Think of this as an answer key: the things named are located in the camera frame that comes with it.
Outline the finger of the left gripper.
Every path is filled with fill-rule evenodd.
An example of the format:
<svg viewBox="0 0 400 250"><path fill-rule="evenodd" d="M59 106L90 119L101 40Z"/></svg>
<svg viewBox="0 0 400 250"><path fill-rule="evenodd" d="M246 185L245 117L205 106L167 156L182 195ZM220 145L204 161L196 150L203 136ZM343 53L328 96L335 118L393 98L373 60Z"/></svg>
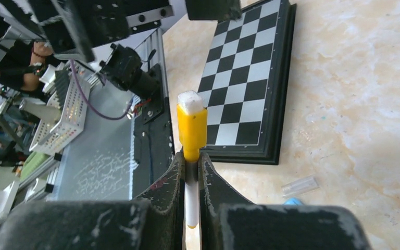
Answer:
<svg viewBox="0 0 400 250"><path fill-rule="evenodd" d="M186 0L188 18L194 21L237 20L242 16L239 0Z"/></svg>

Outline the black white chessboard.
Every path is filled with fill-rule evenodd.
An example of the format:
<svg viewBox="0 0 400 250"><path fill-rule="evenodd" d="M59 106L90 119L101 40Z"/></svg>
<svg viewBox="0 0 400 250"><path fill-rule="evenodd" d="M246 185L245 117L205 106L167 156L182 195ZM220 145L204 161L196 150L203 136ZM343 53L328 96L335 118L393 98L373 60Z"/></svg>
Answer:
<svg viewBox="0 0 400 250"><path fill-rule="evenodd" d="M198 87L212 161L279 164L296 10L258 1L217 23Z"/></svg>

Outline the white perforated basket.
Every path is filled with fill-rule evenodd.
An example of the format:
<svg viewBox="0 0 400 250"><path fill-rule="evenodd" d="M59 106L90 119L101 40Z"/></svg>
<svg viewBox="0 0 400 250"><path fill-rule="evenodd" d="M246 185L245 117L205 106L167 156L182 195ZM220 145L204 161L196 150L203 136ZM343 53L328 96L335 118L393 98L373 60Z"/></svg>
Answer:
<svg viewBox="0 0 400 250"><path fill-rule="evenodd" d="M70 71L55 72L51 84L53 93L46 106L59 110L61 114L41 119L29 148L31 152L59 153L83 131L87 104L82 96L89 98L91 85L98 78L92 73L78 71L77 80L79 83Z"/></svg>

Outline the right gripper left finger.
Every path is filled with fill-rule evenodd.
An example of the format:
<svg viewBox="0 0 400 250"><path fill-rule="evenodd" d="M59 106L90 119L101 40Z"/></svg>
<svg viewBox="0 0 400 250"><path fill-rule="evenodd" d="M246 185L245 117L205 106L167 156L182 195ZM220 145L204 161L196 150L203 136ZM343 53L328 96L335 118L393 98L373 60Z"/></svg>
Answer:
<svg viewBox="0 0 400 250"><path fill-rule="evenodd" d="M32 201L0 228L0 249L185 249L184 157L132 200Z"/></svg>

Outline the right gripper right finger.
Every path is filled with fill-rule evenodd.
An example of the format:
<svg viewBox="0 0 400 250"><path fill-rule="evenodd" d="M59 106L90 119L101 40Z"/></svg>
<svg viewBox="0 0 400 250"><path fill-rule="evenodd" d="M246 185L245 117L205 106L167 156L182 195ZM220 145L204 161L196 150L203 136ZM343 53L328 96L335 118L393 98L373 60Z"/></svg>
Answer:
<svg viewBox="0 0 400 250"><path fill-rule="evenodd" d="M258 205L199 159L202 249L370 249L359 220L340 206Z"/></svg>

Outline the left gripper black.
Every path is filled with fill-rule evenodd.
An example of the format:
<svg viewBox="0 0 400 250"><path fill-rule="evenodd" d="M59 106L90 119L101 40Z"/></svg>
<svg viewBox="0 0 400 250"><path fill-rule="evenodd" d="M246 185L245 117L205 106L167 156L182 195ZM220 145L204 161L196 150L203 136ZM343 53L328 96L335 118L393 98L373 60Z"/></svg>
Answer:
<svg viewBox="0 0 400 250"><path fill-rule="evenodd" d="M169 1L77 0L28 2L59 60L93 62L93 48L158 28L174 15Z"/></svg>

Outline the light blue highlighter cap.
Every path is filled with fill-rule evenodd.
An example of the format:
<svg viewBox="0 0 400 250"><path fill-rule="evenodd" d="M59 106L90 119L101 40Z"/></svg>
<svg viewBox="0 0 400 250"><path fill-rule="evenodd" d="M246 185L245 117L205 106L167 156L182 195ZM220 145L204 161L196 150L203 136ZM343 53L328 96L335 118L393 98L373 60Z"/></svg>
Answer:
<svg viewBox="0 0 400 250"><path fill-rule="evenodd" d="M300 199L298 199L298 198L291 197L291 198L288 198L288 199L284 202L284 205L300 206L300 205L303 205L303 202L302 202Z"/></svg>

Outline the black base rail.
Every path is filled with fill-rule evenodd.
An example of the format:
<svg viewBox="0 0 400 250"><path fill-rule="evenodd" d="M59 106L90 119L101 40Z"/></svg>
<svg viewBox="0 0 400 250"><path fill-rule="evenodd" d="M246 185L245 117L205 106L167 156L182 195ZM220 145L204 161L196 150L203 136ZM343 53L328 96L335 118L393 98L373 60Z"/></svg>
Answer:
<svg viewBox="0 0 400 250"><path fill-rule="evenodd" d="M155 64L147 72L160 87L148 98L139 98L134 110L134 161L132 197L138 196L167 171L174 156L169 97L166 93L166 72Z"/></svg>

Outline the clear gel pen cap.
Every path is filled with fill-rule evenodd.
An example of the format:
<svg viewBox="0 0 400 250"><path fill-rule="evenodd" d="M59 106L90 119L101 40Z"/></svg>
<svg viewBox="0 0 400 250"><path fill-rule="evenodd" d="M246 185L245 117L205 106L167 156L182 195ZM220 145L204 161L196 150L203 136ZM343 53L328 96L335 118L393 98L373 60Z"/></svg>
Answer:
<svg viewBox="0 0 400 250"><path fill-rule="evenodd" d="M319 184L316 178L314 176L308 176L282 186L282 197L290 198L300 196L318 188Z"/></svg>

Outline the person in background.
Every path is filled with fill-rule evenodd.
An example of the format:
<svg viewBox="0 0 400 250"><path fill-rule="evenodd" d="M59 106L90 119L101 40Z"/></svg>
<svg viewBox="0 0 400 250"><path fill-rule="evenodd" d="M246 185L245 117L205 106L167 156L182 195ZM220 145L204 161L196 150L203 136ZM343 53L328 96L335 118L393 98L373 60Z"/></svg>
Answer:
<svg viewBox="0 0 400 250"><path fill-rule="evenodd" d="M0 39L6 34L9 24L0 16ZM44 42L30 42L26 44L16 41L6 53L0 63L0 70L9 68L27 67L36 63L57 66L60 60L53 56L53 50L45 46ZM33 73L0 76L0 84L15 91L27 94L38 99L48 99L43 93L44 83Z"/></svg>

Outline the white marker yellow cap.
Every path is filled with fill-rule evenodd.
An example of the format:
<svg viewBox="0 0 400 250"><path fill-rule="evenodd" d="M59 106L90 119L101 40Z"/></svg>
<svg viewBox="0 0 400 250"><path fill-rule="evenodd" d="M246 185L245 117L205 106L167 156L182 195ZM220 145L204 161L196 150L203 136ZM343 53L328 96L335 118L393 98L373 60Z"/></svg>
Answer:
<svg viewBox="0 0 400 250"><path fill-rule="evenodd" d="M178 95L179 140L185 160L185 220L193 229L199 222L198 161L200 149L207 143L207 110L202 97L189 90Z"/></svg>

